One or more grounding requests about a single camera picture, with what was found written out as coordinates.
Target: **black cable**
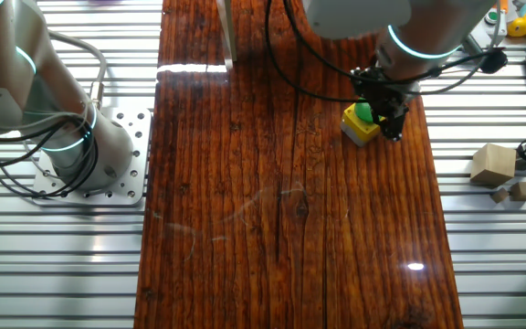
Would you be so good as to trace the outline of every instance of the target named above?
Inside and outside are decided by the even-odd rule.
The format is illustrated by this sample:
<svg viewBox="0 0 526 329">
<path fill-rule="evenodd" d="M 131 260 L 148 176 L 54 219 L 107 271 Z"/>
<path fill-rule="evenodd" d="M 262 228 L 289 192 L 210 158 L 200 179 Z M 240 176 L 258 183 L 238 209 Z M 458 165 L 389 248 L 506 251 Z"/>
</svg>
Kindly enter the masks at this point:
<svg viewBox="0 0 526 329">
<path fill-rule="evenodd" d="M 24 160 L 26 160 L 27 158 L 29 158 L 30 156 L 32 156 L 33 154 L 35 154 L 37 151 L 39 151 L 39 149 L 41 149 L 44 144 L 50 139 L 52 138 L 52 136 L 58 131 L 60 130 L 60 128 L 64 125 L 65 123 L 63 122 L 59 122 L 58 124 L 55 124 L 53 127 L 53 129 L 44 137 L 42 138 L 42 140 L 40 141 L 40 143 L 38 143 L 36 145 L 36 147 L 34 147 L 33 150 L 31 150 L 30 152 L 20 156 L 20 157 L 17 157 L 16 159 L 13 159 L 13 160 L 9 160 L 9 161 L 6 161 L 6 162 L 3 162 L 3 163 L 0 163 L 0 167 L 4 167 L 4 166 L 8 166 L 8 165 L 14 165 L 14 164 L 17 164 L 19 162 L 22 162 Z"/>
<path fill-rule="evenodd" d="M 90 126 L 87 123 L 85 123 L 85 125 L 83 126 L 83 130 L 84 130 L 84 133 L 82 134 L 83 136 L 85 136 L 85 135 L 87 135 L 87 133 L 91 132 L 91 128 L 90 128 Z M 8 179 L 10 179 L 17 186 L 19 186 L 20 188 L 24 189 L 28 193 L 24 193 L 24 192 L 21 192 L 21 191 L 18 191 L 16 189 L 14 189 L 10 185 L 8 185 L 1 176 L 0 176 L 0 183 L 5 188 L 10 190 L 11 192 L 13 192 L 13 193 L 15 193 L 17 195 L 20 195 L 20 196 L 25 196 L 25 197 L 48 198 L 48 197 L 54 197 L 54 196 L 66 196 L 67 194 L 69 194 L 69 193 L 73 192 L 74 190 L 78 189 L 79 187 L 81 187 L 87 181 L 87 179 L 89 179 L 90 175 L 94 172 L 94 169 L 95 169 L 95 167 L 97 165 L 97 162 L 99 160 L 99 146 L 97 144 L 97 141 L 94 140 L 93 137 L 90 137 L 90 139 L 92 140 L 92 142 L 88 142 L 88 138 L 87 138 L 87 139 L 85 139 L 85 143 L 88 145 L 89 148 L 92 147 L 94 149 L 93 150 L 94 151 L 94 160 L 90 164 L 88 172 L 80 180 L 79 180 L 79 177 L 81 177 L 81 175 L 75 175 L 68 183 L 66 183 L 64 186 L 62 186 L 58 190 L 56 190 L 54 192 L 42 194 L 42 193 L 37 192 L 37 191 L 27 187 L 27 186 L 22 185 L 16 179 L 14 179 L 6 171 L 6 169 L 4 167 L 1 167 L 1 170 L 4 172 L 5 176 Z M 79 174 L 85 172 L 86 171 L 86 167 L 88 165 L 89 165 L 89 163 L 87 163 L 87 161 L 83 161 L 80 164 L 80 166 L 79 166 L 79 168 L 77 169 L 76 172 L 79 173 Z M 73 184 L 75 184 L 75 185 L 73 187 L 71 187 L 68 191 L 64 191 L 65 189 L 69 188 Z"/>
<path fill-rule="evenodd" d="M 334 98 L 334 97 L 330 97 L 330 96 L 319 95 L 317 93 L 314 93 L 314 92 L 311 92 L 309 90 L 303 89 L 301 86 L 299 86 L 295 82 L 291 81 L 285 75 L 283 70 L 279 67 L 278 61 L 275 58 L 275 54 L 273 53 L 273 47 L 271 45 L 271 36 L 269 34 L 269 17 L 270 17 L 270 14 L 271 14 L 271 1 L 272 0 L 268 0 L 267 1 L 267 7 L 265 9 L 265 42 L 266 42 L 266 45 L 267 45 L 267 51 L 268 51 L 268 54 L 269 54 L 269 58 L 271 59 L 271 63 L 275 67 L 275 70 L 278 72 L 279 76 L 284 81 L 286 81 L 291 87 L 293 87 L 295 90 L 297 90 L 297 91 L 299 91 L 299 92 L 301 92 L 303 94 L 306 94 L 308 96 L 320 99 L 320 100 L 346 102 L 346 103 L 348 103 L 348 102 L 354 102 L 354 103 L 366 102 L 365 100 L 359 100 L 359 99 L 348 99 L 347 100 L 347 99 L 339 99 L 339 98 Z"/>
<path fill-rule="evenodd" d="M 420 80 L 420 79 L 424 79 L 424 78 L 429 78 L 430 76 L 432 75 L 436 75 L 436 74 L 439 74 L 439 72 L 441 72 L 442 70 L 444 69 L 449 69 L 449 68 L 452 68 L 452 67 L 455 67 L 456 65 L 459 65 L 459 64 L 462 64 L 464 62 L 467 62 L 467 61 L 470 61 L 472 59 L 476 59 L 476 58 L 481 58 L 481 57 L 486 57 L 486 56 L 489 56 L 491 54 L 493 54 L 494 52 L 496 51 L 500 51 L 501 49 L 498 49 L 498 48 L 494 48 L 494 49 L 491 49 L 491 50 L 488 50 L 488 51 L 485 51 L 483 53 L 480 53 L 480 54 L 477 54 L 477 55 L 474 55 L 474 56 L 467 56 L 465 58 L 462 58 L 460 60 L 457 60 L 455 62 L 452 62 L 452 63 L 448 63 L 446 64 L 445 66 L 443 66 L 442 68 L 433 68 L 431 70 L 429 70 L 428 72 L 426 73 L 423 73 L 423 74 L 420 74 L 420 75 L 417 75 L 417 76 L 414 76 L 412 78 L 408 78 L 408 79 L 403 79 L 403 80 L 374 80 L 374 79 L 369 79 L 369 78 L 365 78 L 365 77 L 359 77 L 357 75 L 354 75 L 350 72 L 347 72 L 343 69 L 340 69 L 339 67 L 337 67 L 336 65 L 330 63 L 330 61 L 328 61 L 326 58 L 324 58 L 322 55 L 320 55 L 309 43 L 308 41 L 306 41 L 303 37 L 303 35 L 301 34 L 300 30 L 298 29 L 298 26 L 297 26 L 297 22 L 296 22 L 296 18 L 293 14 L 293 9 L 291 7 L 291 2 L 290 0 L 283 0 L 283 7 L 285 9 L 285 12 L 288 16 L 288 20 L 289 20 L 289 23 L 291 24 L 291 28 L 293 30 L 293 33 L 295 34 L 296 38 L 298 39 L 298 41 L 315 57 L 317 58 L 320 62 L 322 62 L 322 64 L 328 66 L 329 68 L 341 73 L 342 75 L 352 79 L 352 80 L 359 80 L 359 81 L 364 81 L 364 82 L 371 82 L 371 83 L 379 83 L 379 84 L 384 84 L 384 85 L 392 85 L 392 84 L 406 84 L 406 83 L 411 83 L 411 82 L 414 82 L 416 80 Z"/>
<path fill-rule="evenodd" d="M 303 36 L 301 35 L 301 33 L 298 30 L 297 26 L 295 25 L 295 18 L 293 17 L 292 11 L 289 10 L 290 4 L 289 4 L 288 0 L 283 0 L 283 1 L 284 1 L 284 8 L 286 9 L 286 13 L 288 14 L 288 18 L 291 17 L 291 19 L 289 21 L 290 21 L 290 23 L 292 25 L 292 29 L 294 31 L 294 34 L 296 34 L 296 37 L 298 38 L 298 40 L 310 51 L 310 53 L 312 55 L 314 55 L 314 57 L 316 57 L 318 60 L 320 60 L 324 65 L 328 66 L 331 69 L 336 70 L 337 72 L 345 75 L 348 78 L 355 79 L 355 80 L 363 80 L 365 82 L 379 83 L 379 84 L 384 84 L 384 85 L 395 85 L 395 84 L 411 83 L 411 82 L 414 82 L 416 80 L 438 76 L 443 70 L 453 68 L 453 67 L 455 67 L 457 65 L 460 65 L 462 63 L 471 61 L 472 59 L 486 57 L 486 56 L 489 56 L 489 55 L 491 55 L 491 54 L 493 54 L 493 53 L 495 53 L 497 51 L 502 51 L 502 48 L 493 48 L 491 50 L 485 51 L 485 52 L 477 54 L 477 55 L 467 56 L 467 57 L 458 59 L 458 60 L 456 60 L 454 62 L 447 63 L 446 65 L 443 65 L 441 68 L 433 68 L 433 69 L 429 70 L 428 72 L 422 73 L 422 74 L 414 76 L 412 78 L 403 79 L 403 80 L 389 80 L 389 81 L 387 81 L 387 80 L 373 80 L 373 79 L 358 77 L 356 75 L 353 75 L 353 74 L 351 74 L 349 72 L 346 72 L 343 69 L 340 69 L 340 68 L 336 67 L 335 65 L 331 64 L 328 60 L 326 60 L 319 53 L 317 53 L 310 46 L 310 44 L 308 44 L 308 42 L 303 38 Z M 334 98 L 334 97 L 330 97 L 330 96 L 319 95 L 319 94 L 316 94 L 316 93 L 311 92 L 309 90 L 305 90 L 301 86 L 299 86 L 296 83 L 294 83 L 293 81 L 289 80 L 289 78 L 285 75 L 283 70 L 279 67 L 279 64 L 277 62 L 275 54 L 273 53 L 273 48 L 272 48 L 272 45 L 271 45 L 271 40 L 270 40 L 270 35 L 269 35 L 269 17 L 270 17 L 270 12 L 271 12 L 271 5 L 272 5 L 271 2 L 272 2 L 272 0 L 268 0 L 266 11 L 265 11 L 265 37 L 266 37 L 266 45 L 267 45 L 269 57 L 271 59 L 271 63 L 275 67 L 275 70 L 278 72 L 279 76 L 283 80 L 285 80 L 292 88 L 294 88 L 294 89 L 296 89 L 296 90 L 298 90 L 298 91 L 300 91 L 300 92 L 302 92 L 302 93 L 304 93 L 306 95 L 309 95 L 311 97 L 314 97 L 314 98 L 317 98 L 317 99 L 320 99 L 320 100 L 337 101 L 337 102 L 355 102 L 355 103 L 365 102 L 365 100 L 340 99 L 340 98 Z"/>
<path fill-rule="evenodd" d="M 58 122 L 58 123 L 56 123 L 54 125 L 51 125 L 51 126 L 47 127 L 46 129 L 42 129 L 41 131 L 34 132 L 34 133 L 29 133 L 29 134 L 26 134 L 26 135 L 22 135 L 20 137 L 11 137 L 11 138 L 1 138 L 0 137 L 0 143 L 16 143 L 16 142 L 27 141 L 27 140 L 32 139 L 34 137 L 41 136 L 44 133 L 48 133 L 51 130 L 56 129 L 57 127 L 60 128 L 65 123 L 66 123 L 66 120 Z"/>
</svg>

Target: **wood grain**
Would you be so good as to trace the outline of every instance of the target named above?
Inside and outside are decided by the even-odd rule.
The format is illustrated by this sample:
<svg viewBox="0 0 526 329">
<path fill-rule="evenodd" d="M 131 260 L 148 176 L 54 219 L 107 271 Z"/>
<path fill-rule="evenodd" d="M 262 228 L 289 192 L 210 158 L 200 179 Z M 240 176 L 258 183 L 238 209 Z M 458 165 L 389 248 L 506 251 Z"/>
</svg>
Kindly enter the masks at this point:
<svg viewBox="0 0 526 329">
<path fill-rule="evenodd" d="M 352 97 L 275 2 L 288 75 Z M 323 56 L 367 65 L 373 37 L 321 41 L 294 3 Z M 230 71 L 158 74 L 135 328 L 461 328 L 421 101 L 402 142 L 357 148 L 339 128 L 348 104 L 298 94 L 272 68 L 265 2 L 232 6 Z M 165 0 L 160 65 L 223 58 L 216 2 Z"/>
</svg>

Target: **yellow block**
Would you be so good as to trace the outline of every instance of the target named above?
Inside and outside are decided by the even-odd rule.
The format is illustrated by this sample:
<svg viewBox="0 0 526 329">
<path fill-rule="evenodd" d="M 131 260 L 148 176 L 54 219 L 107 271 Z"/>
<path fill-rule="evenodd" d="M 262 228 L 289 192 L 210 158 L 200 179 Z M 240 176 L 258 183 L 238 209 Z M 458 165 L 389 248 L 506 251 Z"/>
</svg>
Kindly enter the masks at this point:
<svg viewBox="0 0 526 329">
<path fill-rule="evenodd" d="M 381 132 L 381 127 L 378 124 L 364 122 L 356 116 L 354 104 L 344 110 L 342 123 L 352 128 L 354 134 L 365 143 Z"/>
</svg>

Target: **bolt hole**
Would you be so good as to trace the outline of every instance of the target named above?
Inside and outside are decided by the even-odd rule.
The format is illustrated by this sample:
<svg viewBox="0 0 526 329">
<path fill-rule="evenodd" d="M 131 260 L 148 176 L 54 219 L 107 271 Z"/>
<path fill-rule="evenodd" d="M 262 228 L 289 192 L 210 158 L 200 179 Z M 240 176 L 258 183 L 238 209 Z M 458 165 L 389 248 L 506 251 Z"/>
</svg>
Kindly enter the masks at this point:
<svg viewBox="0 0 526 329">
<path fill-rule="evenodd" d="M 117 178 L 117 173 L 115 172 L 115 169 L 113 169 L 110 165 L 105 165 L 103 171 L 105 172 L 105 175 L 111 178 Z"/>
</svg>

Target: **metal slat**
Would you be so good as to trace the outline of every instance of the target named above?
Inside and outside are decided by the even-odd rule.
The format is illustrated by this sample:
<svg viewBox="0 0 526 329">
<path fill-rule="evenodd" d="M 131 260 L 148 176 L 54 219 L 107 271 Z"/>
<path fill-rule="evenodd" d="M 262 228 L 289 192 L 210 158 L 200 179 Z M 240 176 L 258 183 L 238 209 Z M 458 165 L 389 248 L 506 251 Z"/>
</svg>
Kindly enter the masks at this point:
<svg viewBox="0 0 526 329">
<path fill-rule="evenodd" d="M 446 223 L 448 234 L 453 233 L 486 233 L 486 232 L 503 232 L 503 233 L 524 233 L 526 232 L 526 222 L 521 223 Z"/>
<path fill-rule="evenodd" d="M 23 224 L 23 225 L 2 225 L 0 224 L 0 233 L 4 234 L 125 234 L 138 233 L 142 234 L 143 224 L 72 224 L 72 225 L 41 225 L 41 224 Z"/>
<path fill-rule="evenodd" d="M 452 260 L 455 264 L 465 263 L 523 263 L 526 262 L 526 252 L 518 251 L 512 253 L 465 253 L 465 252 L 452 252 Z"/>
<path fill-rule="evenodd" d="M 51 27 L 71 25 L 160 25 L 162 22 L 161 9 L 159 12 L 128 13 L 127 7 L 122 7 L 121 13 L 106 13 L 104 10 L 85 12 L 83 10 L 72 14 L 45 14 L 47 24 Z"/>
<path fill-rule="evenodd" d="M 39 214 L 39 216 L 0 216 L 1 224 L 121 224 L 121 223 L 143 223 L 143 213 L 139 215 L 57 215 Z"/>
<path fill-rule="evenodd" d="M 470 329 L 521 329 L 526 328 L 525 319 L 485 319 L 467 316 L 464 327 Z"/>
<path fill-rule="evenodd" d="M 472 160 L 439 160 L 435 159 L 436 172 L 438 175 L 463 175 L 470 176 Z M 526 175 L 526 171 L 517 172 L 515 175 Z"/>
<path fill-rule="evenodd" d="M 92 255 L 91 257 L 94 259 L 99 256 Z M 53 274 L 59 277 L 72 275 L 93 276 L 115 274 L 134 276 L 137 275 L 138 270 L 139 264 L 98 264 L 94 261 L 82 264 L 0 264 L 0 274 L 7 275 L 9 280 L 13 280 L 16 276 L 22 274 L 29 274 L 30 276 L 36 274 Z"/>
<path fill-rule="evenodd" d="M 456 285 L 462 294 L 526 293 L 526 275 L 457 275 Z"/>
<path fill-rule="evenodd" d="M 466 316 L 526 316 L 526 296 L 462 295 L 459 300 L 462 314 Z"/>
<path fill-rule="evenodd" d="M 442 196 L 442 207 L 446 212 L 525 212 L 526 202 L 509 199 L 495 204 L 490 197 L 475 195 Z"/>
<path fill-rule="evenodd" d="M 0 235 L 0 253 L 133 253 L 142 235 Z"/>
<path fill-rule="evenodd" d="M 0 254 L 0 264 L 137 264 L 139 253 L 128 254 L 91 254 L 91 255 L 5 255 Z"/>
<path fill-rule="evenodd" d="M 0 275 L 0 296 L 63 295 L 63 296 L 130 296 L 135 295 L 137 273 L 133 275 L 59 276 Z"/>
<path fill-rule="evenodd" d="M 449 233 L 447 235 L 452 251 L 526 251 L 526 233 Z"/>
<path fill-rule="evenodd" d="M 66 207 L 66 208 L 60 208 L 60 207 L 40 207 L 34 203 L 31 202 L 31 200 L 19 198 L 16 196 L 13 197 L 0 197 L 0 206 L 5 205 L 5 207 L 0 207 L 0 216 L 7 216 L 7 215 L 18 215 L 23 214 L 25 216 L 31 214 L 42 214 L 42 213 L 48 213 L 50 215 L 52 214 L 131 214 L 131 215 L 142 215 L 143 214 L 143 203 L 144 200 L 142 200 L 142 203 L 138 208 L 84 208 L 84 207 Z"/>
<path fill-rule="evenodd" d="M 456 273 L 456 280 L 460 281 L 462 275 L 467 273 L 480 273 L 487 274 L 490 276 L 489 281 L 500 281 L 503 277 L 509 273 L 526 273 L 526 262 L 513 262 L 513 263 L 466 263 L 466 264 L 454 264 L 454 272 Z M 468 290 L 473 290 L 472 287 L 468 286 L 472 281 L 463 281 L 459 287 L 460 293 L 465 293 Z M 526 293 L 526 290 L 521 288 L 521 292 Z M 475 293 L 484 294 L 489 293 L 485 290 L 476 291 Z"/>
<path fill-rule="evenodd" d="M 517 148 L 521 142 L 502 142 L 501 140 L 493 141 L 492 143 L 502 146 L 509 147 L 512 149 Z M 485 142 L 432 142 L 432 150 L 461 150 L 461 149 L 479 149 L 484 146 Z"/>
<path fill-rule="evenodd" d="M 431 109 L 459 109 L 471 108 L 472 105 L 479 109 L 488 108 L 522 108 L 526 107 L 526 94 L 499 94 L 484 95 L 480 93 L 472 94 L 452 94 L 444 93 L 423 97 L 424 106 Z"/>
<path fill-rule="evenodd" d="M 510 187 L 514 183 L 516 183 L 516 182 L 513 179 L 513 182 L 511 182 L 510 184 L 505 184 L 502 187 L 510 189 Z M 493 191 L 496 191 L 496 189 L 488 190 L 486 187 L 483 187 L 483 186 L 473 186 L 473 185 L 468 185 L 468 184 L 464 184 L 464 185 L 449 184 L 449 185 L 440 185 L 439 186 L 439 191 L 441 192 L 442 196 L 456 195 L 456 194 L 489 195 Z"/>
<path fill-rule="evenodd" d="M 131 329 L 133 320 L 0 319 L 0 328 Z"/>
<path fill-rule="evenodd" d="M 429 126 L 429 138 L 434 142 L 521 142 L 526 139 L 526 125 L 516 126 Z"/>
<path fill-rule="evenodd" d="M 135 307 L 132 297 L 0 297 L 0 316 L 110 316 L 129 318 Z"/>
</svg>

